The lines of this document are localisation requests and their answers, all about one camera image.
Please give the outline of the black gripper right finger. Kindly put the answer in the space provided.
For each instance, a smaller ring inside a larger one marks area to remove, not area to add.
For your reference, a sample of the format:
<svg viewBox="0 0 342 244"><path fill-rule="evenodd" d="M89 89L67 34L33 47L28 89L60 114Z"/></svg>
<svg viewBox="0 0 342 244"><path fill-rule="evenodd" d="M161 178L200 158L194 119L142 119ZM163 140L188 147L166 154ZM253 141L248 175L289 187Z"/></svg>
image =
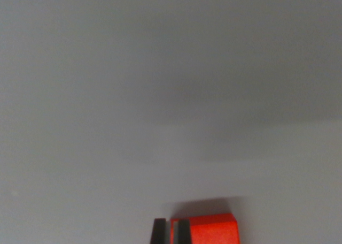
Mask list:
<svg viewBox="0 0 342 244"><path fill-rule="evenodd" d="M174 222L173 244L192 244L191 224L189 219Z"/></svg>

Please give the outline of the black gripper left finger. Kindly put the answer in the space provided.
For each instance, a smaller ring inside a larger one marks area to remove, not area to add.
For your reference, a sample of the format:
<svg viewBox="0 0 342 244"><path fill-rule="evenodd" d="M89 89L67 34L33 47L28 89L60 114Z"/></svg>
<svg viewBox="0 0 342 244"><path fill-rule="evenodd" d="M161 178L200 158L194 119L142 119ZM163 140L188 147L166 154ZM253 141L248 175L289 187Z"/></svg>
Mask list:
<svg viewBox="0 0 342 244"><path fill-rule="evenodd" d="M156 218L150 238L150 244L169 244L170 243L170 223L166 218Z"/></svg>

